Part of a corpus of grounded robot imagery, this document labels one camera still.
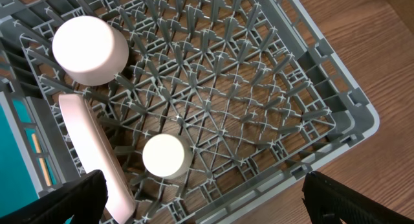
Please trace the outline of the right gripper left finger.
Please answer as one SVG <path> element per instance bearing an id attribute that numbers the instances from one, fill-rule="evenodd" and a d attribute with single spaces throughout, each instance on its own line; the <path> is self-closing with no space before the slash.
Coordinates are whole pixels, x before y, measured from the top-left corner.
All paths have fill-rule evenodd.
<path id="1" fill-rule="evenodd" d="M 33 203 L 7 214 L 1 223 L 98 223 L 108 200 L 104 173 L 93 170 Z"/>

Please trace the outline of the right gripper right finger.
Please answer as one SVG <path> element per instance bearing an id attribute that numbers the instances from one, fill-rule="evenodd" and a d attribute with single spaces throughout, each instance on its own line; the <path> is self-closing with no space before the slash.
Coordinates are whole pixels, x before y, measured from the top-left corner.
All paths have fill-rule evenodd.
<path id="1" fill-rule="evenodd" d="M 413 220 L 369 199 L 338 181 L 313 171 L 305 176 L 303 203 L 316 223 L 406 223 Z"/>

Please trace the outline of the large pink plate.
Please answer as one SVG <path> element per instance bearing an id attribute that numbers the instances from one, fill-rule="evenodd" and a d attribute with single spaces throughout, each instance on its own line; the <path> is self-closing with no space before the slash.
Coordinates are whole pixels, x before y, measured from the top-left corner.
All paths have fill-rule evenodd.
<path id="1" fill-rule="evenodd" d="M 127 223 L 136 203 L 125 174 L 96 116 L 81 95 L 59 95 L 59 107 L 77 156 L 86 172 L 101 170 L 106 180 L 107 211 L 117 223 Z"/>

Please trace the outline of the white cup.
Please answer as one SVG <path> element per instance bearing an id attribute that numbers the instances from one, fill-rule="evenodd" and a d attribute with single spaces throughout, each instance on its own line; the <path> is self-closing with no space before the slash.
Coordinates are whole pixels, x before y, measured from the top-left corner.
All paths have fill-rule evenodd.
<path id="1" fill-rule="evenodd" d="M 163 179 L 174 179 L 186 173 L 192 159 L 189 142 L 182 136 L 167 133 L 151 137 L 142 152 L 145 168 Z"/>

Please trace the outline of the pink bowl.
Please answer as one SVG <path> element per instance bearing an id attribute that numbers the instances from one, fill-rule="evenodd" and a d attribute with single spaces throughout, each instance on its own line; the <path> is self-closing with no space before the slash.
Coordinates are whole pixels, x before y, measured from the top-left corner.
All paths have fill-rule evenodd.
<path id="1" fill-rule="evenodd" d="M 98 17 L 74 17 L 62 24 L 52 40 L 57 63 L 79 84 L 110 82 L 126 67 L 129 47 L 124 35 Z"/>

